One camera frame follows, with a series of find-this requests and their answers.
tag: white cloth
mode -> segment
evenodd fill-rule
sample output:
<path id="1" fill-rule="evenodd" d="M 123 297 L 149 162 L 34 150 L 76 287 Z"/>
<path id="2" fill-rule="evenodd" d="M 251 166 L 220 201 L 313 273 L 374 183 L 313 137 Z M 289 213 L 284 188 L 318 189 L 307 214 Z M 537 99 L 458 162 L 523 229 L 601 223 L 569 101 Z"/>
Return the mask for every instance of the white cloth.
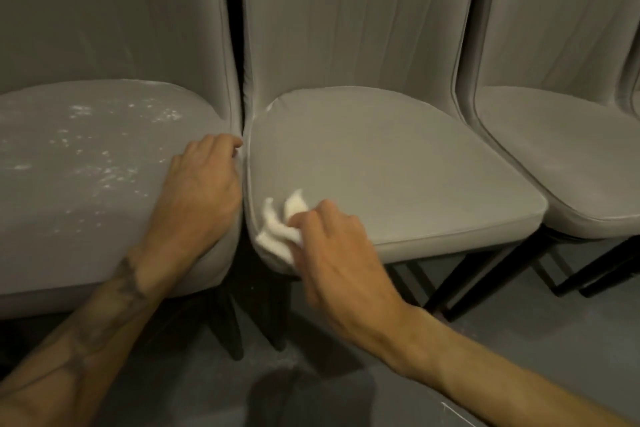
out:
<path id="1" fill-rule="evenodd" d="M 264 224 L 262 230 L 255 237 L 258 245 L 263 247 L 267 252 L 273 253 L 285 261 L 291 269 L 295 271 L 293 263 L 293 255 L 286 241 L 292 241 L 302 248 L 302 235 L 300 230 L 288 227 L 286 223 L 297 213 L 309 211 L 309 206 L 302 198 L 302 189 L 294 191 L 284 203 L 284 222 L 280 220 L 275 209 L 273 209 L 273 198 L 268 197 L 262 205 L 262 219 Z"/>

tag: chair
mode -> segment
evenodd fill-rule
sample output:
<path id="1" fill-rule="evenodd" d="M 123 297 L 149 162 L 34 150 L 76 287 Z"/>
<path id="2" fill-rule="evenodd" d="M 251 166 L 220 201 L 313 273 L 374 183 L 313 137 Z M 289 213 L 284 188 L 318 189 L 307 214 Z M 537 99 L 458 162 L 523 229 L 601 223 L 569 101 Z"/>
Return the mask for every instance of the chair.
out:
<path id="1" fill-rule="evenodd" d="M 458 78 L 461 108 L 550 207 L 543 226 L 446 311 L 447 319 L 556 243 L 640 233 L 640 123 L 613 108 L 639 21 L 640 0 L 476 0 Z M 620 255 L 609 269 L 630 258 Z"/>
<path id="2" fill-rule="evenodd" d="M 521 241 L 547 204 L 461 120 L 470 0 L 244 0 L 246 221 L 303 189 L 362 220 L 386 264 Z M 279 277 L 285 264 L 257 248 Z M 469 254 L 468 262 L 484 260 Z M 273 286 L 284 347 L 288 282 Z"/>
<path id="3" fill-rule="evenodd" d="M 83 302 L 143 233 L 172 156 L 206 133 L 240 135 L 241 107 L 225 0 L 2 1 L 0 319 L 11 319 Z M 233 315 L 215 288 L 241 223 L 174 296 L 209 289 Z"/>

